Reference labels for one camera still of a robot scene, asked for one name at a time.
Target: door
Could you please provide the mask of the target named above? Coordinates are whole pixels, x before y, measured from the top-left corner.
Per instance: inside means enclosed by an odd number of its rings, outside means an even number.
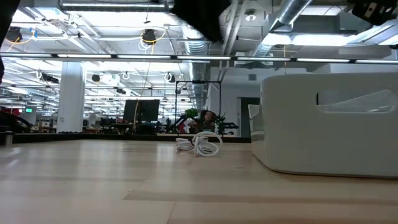
[[[250,138],[249,105],[260,105],[260,98],[241,98],[241,137]]]

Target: computer screen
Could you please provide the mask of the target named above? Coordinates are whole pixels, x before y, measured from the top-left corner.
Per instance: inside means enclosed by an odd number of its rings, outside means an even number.
[[[126,100],[124,106],[123,120],[134,121],[137,103],[141,121],[157,121],[160,100]]]

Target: wooden floor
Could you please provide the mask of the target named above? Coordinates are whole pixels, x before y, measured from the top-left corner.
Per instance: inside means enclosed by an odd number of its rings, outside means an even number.
[[[398,182],[278,174],[250,144],[20,144],[0,149],[0,223],[398,223]]]

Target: ceiling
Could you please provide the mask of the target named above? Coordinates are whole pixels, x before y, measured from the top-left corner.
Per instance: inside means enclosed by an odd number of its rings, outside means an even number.
[[[92,0],[92,4],[100,4],[100,0]],[[114,0],[118,4],[126,4],[127,0]],[[115,11],[64,11],[61,12],[57,1],[36,0],[33,6],[21,6],[16,12],[12,26],[21,27],[24,44],[12,44],[5,41],[1,52],[19,53],[47,53],[47,54],[156,54],[156,55],[184,55],[187,54],[187,38],[183,33],[184,23],[175,15],[164,12],[146,12],[146,10],[115,12]],[[239,16],[240,9],[246,4],[246,9],[254,9],[256,17],[253,21],[245,20],[246,15]],[[316,41],[310,43],[289,42],[280,45],[283,37],[303,34],[334,35],[329,43],[336,40],[336,36],[350,37],[352,43],[359,34],[369,30],[371,26],[354,17],[350,13],[343,12],[347,7],[346,1],[316,1],[307,7],[295,22],[292,32],[276,34],[277,40],[270,51],[273,57],[321,57],[321,58],[385,58],[390,56],[391,50],[388,46],[378,45],[395,37],[397,32],[382,35],[373,35],[372,39],[356,43],[351,47],[324,46]],[[205,41],[208,47],[205,54],[208,55],[250,55],[250,52],[263,41],[264,38],[272,37],[264,33],[269,15],[277,13],[280,1],[258,0],[240,1],[235,16],[231,14],[231,8],[225,10],[220,16],[221,31],[227,33],[228,25],[232,24],[229,36],[236,29],[235,41],[227,42],[231,45],[230,52],[224,51],[221,44],[212,44]],[[331,30],[325,24],[333,24],[337,27]],[[142,43],[141,35],[146,29],[154,29],[159,39],[156,44],[148,46]],[[23,107],[29,105],[39,106],[38,113],[52,115],[57,112],[59,99],[59,85],[46,83],[38,77],[42,73],[53,76],[62,82],[62,61],[59,60],[20,60],[17,58],[5,58],[6,74],[4,84],[25,85],[24,88],[2,88],[0,106]],[[159,116],[172,116],[175,106],[175,84],[169,83],[168,74],[174,75],[177,81],[192,80],[190,62],[174,63],[148,63],[148,62],[107,62],[87,61],[82,62],[87,70],[86,93],[85,93],[85,117],[90,113],[102,113],[115,116],[123,114],[124,100],[142,97],[143,99],[158,98],[162,100]],[[217,80],[220,73],[218,63],[209,63],[210,75],[207,80]],[[284,73],[313,72],[322,65],[311,63],[271,63],[248,70],[246,67],[229,63],[225,73],[223,84],[255,85],[265,76],[283,75]],[[249,81],[249,74],[256,74],[256,81]],[[100,82],[94,82],[93,75],[101,77]],[[112,86],[119,86],[126,90],[126,94],[116,93]],[[144,87],[152,87],[152,90],[144,90]],[[188,84],[184,86],[178,96],[177,109],[180,113],[198,103],[197,90],[195,86]],[[206,86],[201,89],[206,95]]]

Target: monitor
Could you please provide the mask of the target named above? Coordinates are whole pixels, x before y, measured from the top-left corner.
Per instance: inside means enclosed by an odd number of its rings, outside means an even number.
[[[134,121],[136,106],[138,106],[139,119],[141,121],[157,121],[159,115],[160,100],[126,100],[123,120]]]

